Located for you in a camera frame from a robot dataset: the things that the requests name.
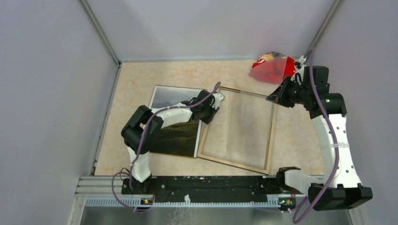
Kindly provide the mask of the landscape photo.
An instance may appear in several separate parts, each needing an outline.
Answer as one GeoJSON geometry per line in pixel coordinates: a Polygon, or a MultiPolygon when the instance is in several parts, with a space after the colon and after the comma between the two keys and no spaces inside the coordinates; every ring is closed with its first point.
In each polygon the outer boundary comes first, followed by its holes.
{"type": "MultiPolygon", "coordinates": [[[[155,85],[149,108],[160,109],[197,97],[200,89],[155,85]]],[[[179,122],[163,127],[151,153],[196,158],[201,121],[179,122]]]]}

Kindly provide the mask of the wooden picture frame with glass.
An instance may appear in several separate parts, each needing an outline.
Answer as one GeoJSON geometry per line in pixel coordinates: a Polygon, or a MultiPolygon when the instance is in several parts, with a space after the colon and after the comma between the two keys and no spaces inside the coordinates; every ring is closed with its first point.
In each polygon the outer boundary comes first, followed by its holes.
{"type": "Polygon", "coordinates": [[[268,175],[278,107],[263,94],[223,86],[218,91],[224,100],[204,127],[197,156],[268,175]]]}

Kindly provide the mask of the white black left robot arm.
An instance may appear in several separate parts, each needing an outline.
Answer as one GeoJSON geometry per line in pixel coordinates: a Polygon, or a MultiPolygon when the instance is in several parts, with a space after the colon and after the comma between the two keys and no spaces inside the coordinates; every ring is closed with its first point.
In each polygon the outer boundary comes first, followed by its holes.
{"type": "Polygon", "coordinates": [[[149,108],[141,105],[122,128],[121,136],[130,155],[129,178],[133,188],[140,194],[149,191],[151,176],[150,151],[154,141],[165,127],[198,121],[212,122],[225,96],[217,91],[201,92],[190,100],[163,108],[149,108]]]}

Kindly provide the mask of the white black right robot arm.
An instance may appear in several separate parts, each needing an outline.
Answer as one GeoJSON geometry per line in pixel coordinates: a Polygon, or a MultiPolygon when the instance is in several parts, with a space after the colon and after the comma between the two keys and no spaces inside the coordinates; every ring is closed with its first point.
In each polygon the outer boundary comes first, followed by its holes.
{"type": "Polygon", "coordinates": [[[305,66],[301,78],[285,78],[267,101],[293,108],[302,105],[315,126],[323,159],[324,177],[314,178],[298,167],[281,167],[275,187],[305,194],[314,210],[349,210],[373,198],[357,175],[347,138],[344,97],[329,90],[329,69],[305,66]]]}

